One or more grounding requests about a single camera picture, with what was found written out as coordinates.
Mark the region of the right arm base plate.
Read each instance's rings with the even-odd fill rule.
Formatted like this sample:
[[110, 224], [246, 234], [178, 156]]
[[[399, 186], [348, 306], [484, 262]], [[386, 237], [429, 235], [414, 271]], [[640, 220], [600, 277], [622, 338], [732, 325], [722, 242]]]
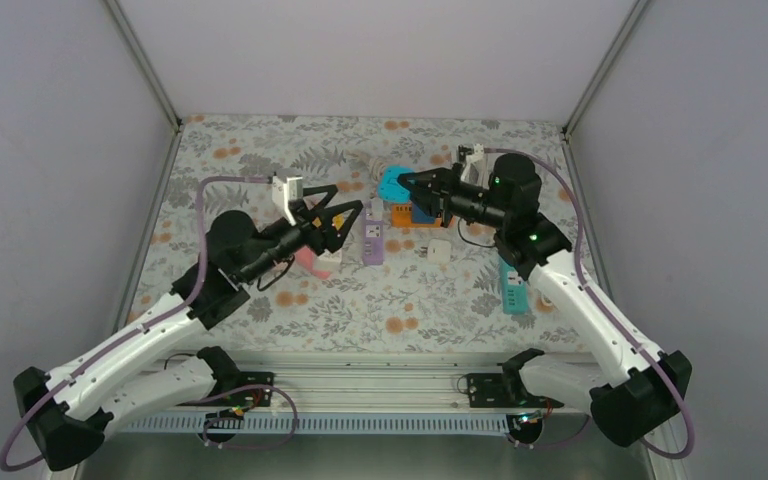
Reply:
[[500, 373], [469, 373], [463, 375], [460, 391], [468, 398], [471, 408], [563, 408], [564, 404], [550, 398], [534, 396], [528, 393], [510, 393]]

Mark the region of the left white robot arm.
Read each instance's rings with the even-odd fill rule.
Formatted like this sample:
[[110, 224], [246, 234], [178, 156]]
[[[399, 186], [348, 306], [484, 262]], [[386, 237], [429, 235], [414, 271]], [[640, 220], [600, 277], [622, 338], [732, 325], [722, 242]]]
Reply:
[[274, 284], [277, 267], [291, 265], [299, 250], [339, 251], [364, 205], [337, 204], [336, 194], [335, 185], [278, 187], [283, 212], [265, 227], [241, 210], [200, 222], [197, 262], [130, 327], [64, 365], [18, 374], [20, 425], [40, 460], [52, 471], [66, 470], [139, 418], [178, 405], [243, 402], [252, 385], [218, 346], [156, 373], [148, 367], [236, 312], [250, 286]]

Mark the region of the pink triangular power strip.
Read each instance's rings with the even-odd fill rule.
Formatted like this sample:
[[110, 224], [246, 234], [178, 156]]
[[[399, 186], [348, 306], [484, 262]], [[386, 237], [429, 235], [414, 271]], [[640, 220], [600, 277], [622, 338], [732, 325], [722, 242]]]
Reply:
[[319, 257], [307, 247], [304, 247], [295, 253], [295, 261], [311, 275], [321, 280], [326, 280], [332, 275], [332, 271], [327, 269], [328, 264], [323, 263]]

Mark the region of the dark blue cube socket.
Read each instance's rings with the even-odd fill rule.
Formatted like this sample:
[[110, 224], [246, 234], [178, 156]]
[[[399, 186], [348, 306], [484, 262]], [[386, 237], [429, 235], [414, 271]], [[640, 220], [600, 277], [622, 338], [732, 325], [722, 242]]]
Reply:
[[417, 225], [433, 225], [437, 218], [425, 213], [420, 207], [413, 204], [411, 206], [411, 221]]

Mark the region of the cyan cube socket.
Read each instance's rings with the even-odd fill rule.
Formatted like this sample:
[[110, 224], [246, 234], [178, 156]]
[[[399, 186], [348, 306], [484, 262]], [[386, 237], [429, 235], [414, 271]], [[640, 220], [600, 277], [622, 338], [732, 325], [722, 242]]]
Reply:
[[407, 204], [410, 202], [410, 192], [398, 182], [402, 174], [414, 173], [414, 170], [404, 166], [387, 166], [378, 181], [377, 196], [385, 202]]

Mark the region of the white plug adapter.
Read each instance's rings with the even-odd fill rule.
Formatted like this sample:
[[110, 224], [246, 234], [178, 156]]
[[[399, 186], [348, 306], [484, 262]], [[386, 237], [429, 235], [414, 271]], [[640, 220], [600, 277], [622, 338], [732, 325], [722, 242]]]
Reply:
[[313, 268], [316, 271], [322, 272], [339, 272], [342, 266], [342, 252], [340, 250], [336, 252], [324, 251], [320, 255], [316, 255], [313, 261]]

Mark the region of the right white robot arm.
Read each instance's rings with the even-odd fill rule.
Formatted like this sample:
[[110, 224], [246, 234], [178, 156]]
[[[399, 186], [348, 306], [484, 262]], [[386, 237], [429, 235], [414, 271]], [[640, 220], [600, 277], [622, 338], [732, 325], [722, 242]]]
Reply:
[[623, 314], [584, 270], [584, 229], [570, 240], [540, 210], [542, 167], [562, 190], [568, 183], [547, 162], [513, 149], [495, 149], [497, 159], [486, 186], [462, 180], [460, 160], [398, 176], [410, 199], [444, 225], [453, 217], [494, 230], [500, 258], [566, 317], [589, 347], [596, 364], [579, 367], [539, 349], [528, 349], [502, 366], [501, 391], [515, 407], [534, 399], [555, 401], [587, 415], [612, 443], [628, 447], [680, 416], [685, 446], [678, 452], [652, 452], [670, 459], [688, 456], [695, 442], [685, 402], [692, 365], [680, 351], [665, 352]]

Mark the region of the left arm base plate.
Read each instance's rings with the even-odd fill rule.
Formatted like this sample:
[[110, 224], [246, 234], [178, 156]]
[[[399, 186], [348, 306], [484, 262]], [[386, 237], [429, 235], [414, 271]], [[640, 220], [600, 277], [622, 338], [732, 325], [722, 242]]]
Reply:
[[234, 380], [219, 381], [204, 398], [182, 406], [268, 407], [274, 380], [273, 372], [243, 372]]

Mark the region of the purple power strip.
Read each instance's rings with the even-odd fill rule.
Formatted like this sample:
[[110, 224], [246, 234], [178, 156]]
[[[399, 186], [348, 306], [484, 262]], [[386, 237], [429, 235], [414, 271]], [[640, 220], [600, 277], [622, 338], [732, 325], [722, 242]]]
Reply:
[[364, 208], [362, 261], [366, 266], [384, 263], [384, 203], [372, 198]]

